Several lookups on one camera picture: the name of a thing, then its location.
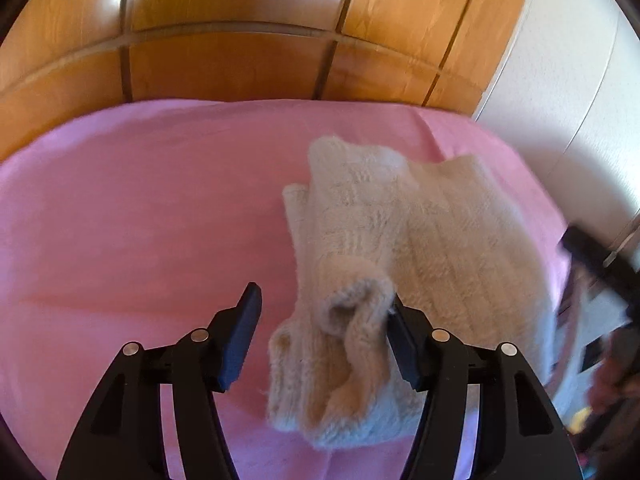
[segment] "pink fabric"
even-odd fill
[[[330,453],[265,422],[267,341],[296,298],[280,193],[308,181],[307,148],[325,135],[414,160],[480,156],[520,207],[559,299],[567,272],[556,248],[560,213],[516,154],[466,118],[296,101],[172,100],[92,114],[0,166],[0,412],[45,476],[54,478],[124,342],[172,344],[236,304],[253,280],[264,294],[262,319],[239,381],[216,396],[240,477],[399,477],[408,439]],[[172,476],[182,478],[175,436],[166,446]]]

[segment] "silver screw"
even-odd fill
[[[127,343],[122,347],[122,353],[124,355],[137,354],[138,350],[140,350],[140,345],[138,343]]]
[[[203,328],[198,328],[191,332],[191,340],[196,343],[202,343],[209,338],[209,332],[204,330]]]
[[[431,337],[433,337],[436,341],[440,341],[441,343],[446,343],[451,338],[449,332],[441,328],[438,328],[431,332]]]
[[[503,343],[500,346],[500,350],[502,350],[503,354],[509,355],[509,356],[514,356],[518,353],[518,349],[511,343]]]

